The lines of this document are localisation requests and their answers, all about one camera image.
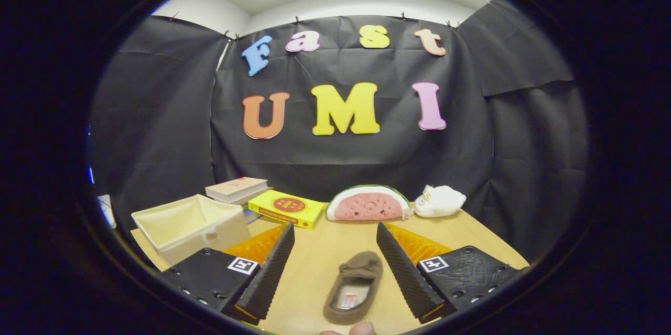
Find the table surface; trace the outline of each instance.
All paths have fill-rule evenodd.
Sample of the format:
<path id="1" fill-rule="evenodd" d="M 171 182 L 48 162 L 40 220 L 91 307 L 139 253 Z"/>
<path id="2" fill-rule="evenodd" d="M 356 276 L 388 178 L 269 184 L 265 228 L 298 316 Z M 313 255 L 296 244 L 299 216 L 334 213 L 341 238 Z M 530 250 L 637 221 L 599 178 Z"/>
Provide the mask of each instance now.
<path id="1" fill-rule="evenodd" d="M 472 216 L 460 210 L 446 218 L 420 218 L 389 221 L 455 250 L 475 246 L 513 268 L 528 266 L 512 247 L 499 239 Z M 279 221 L 259 218 L 249 225 L 251 235 L 275 226 Z M 421 325 L 413 317 L 401 290 L 377 246 L 377 222 L 333 222 L 322 216 L 314 229 L 294 227 L 296 241 L 285 266 L 266 320 L 258 327 L 279 335 L 318 335 L 324 330 L 348 333 L 351 326 L 333 325 L 322 311 L 329 290 L 336 281 L 338 266 L 361 251 L 376 252 L 383 260 L 383 274 L 375 300 L 364 317 L 379 335 L 407 332 Z M 132 235 L 156 267 L 169 268 L 139 229 Z"/>

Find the white wall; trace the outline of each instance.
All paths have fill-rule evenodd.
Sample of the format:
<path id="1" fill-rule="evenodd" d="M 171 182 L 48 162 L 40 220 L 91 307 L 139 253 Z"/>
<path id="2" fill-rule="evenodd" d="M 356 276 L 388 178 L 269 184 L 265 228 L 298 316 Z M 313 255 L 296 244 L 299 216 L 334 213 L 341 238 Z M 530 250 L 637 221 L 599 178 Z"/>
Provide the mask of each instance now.
<path id="1" fill-rule="evenodd" d="M 253 15 L 244 34 L 295 22 L 296 18 L 312 19 L 337 15 L 390 15 L 429 20 L 444 24 L 463 22 L 476 8 L 444 0 L 298 0 Z"/>
<path id="2" fill-rule="evenodd" d="M 262 29 L 294 22 L 299 19 L 334 17 L 338 15 L 389 15 L 400 17 L 402 12 L 412 19 L 429 20 L 453 25 L 470 17 L 476 8 L 444 0 L 297 0 L 250 16 L 228 0 L 169 0 L 154 11 L 188 20 L 228 36 L 251 34 Z"/>
<path id="3" fill-rule="evenodd" d="M 244 35 L 250 15 L 228 0 L 169 0 L 153 12 L 153 15 L 188 20 L 209 29 L 228 31 L 228 36 Z"/>

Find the yellow book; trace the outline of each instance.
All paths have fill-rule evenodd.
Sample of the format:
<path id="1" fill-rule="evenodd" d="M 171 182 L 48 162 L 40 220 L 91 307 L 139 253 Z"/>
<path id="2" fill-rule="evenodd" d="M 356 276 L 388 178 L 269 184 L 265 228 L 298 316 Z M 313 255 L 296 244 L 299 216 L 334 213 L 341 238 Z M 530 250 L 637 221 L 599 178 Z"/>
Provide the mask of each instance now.
<path id="1" fill-rule="evenodd" d="M 324 209 L 324 203 L 270 190 L 250 200 L 247 208 L 276 220 L 312 229 Z"/>

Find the white storage box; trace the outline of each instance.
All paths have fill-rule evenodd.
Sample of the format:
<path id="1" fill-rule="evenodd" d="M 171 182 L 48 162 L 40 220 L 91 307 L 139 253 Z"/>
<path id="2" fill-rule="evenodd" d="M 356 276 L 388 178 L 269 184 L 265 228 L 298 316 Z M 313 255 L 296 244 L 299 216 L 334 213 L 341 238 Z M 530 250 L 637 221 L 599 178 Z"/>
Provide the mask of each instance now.
<path id="1" fill-rule="evenodd" d="M 203 247 L 223 251 L 251 237 L 242 207 L 200 194 L 131 216 L 156 252 L 172 265 Z"/>

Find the letter i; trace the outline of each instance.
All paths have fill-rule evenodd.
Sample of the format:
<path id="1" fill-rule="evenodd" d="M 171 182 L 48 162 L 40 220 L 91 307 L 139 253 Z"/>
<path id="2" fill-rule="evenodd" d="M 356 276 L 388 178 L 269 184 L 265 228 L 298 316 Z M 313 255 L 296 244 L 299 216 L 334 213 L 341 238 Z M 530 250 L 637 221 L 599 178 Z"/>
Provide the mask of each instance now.
<path id="1" fill-rule="evenodd" d="M 438 85 L 431 82 L 417 82 L 412 87 L 419 95 L 419 105 L 421 106 L 419 127 L 425 131 L 445 129 L 447 123 L 440 117 L 438 97 L 436 96 L 439 89 Z"/>

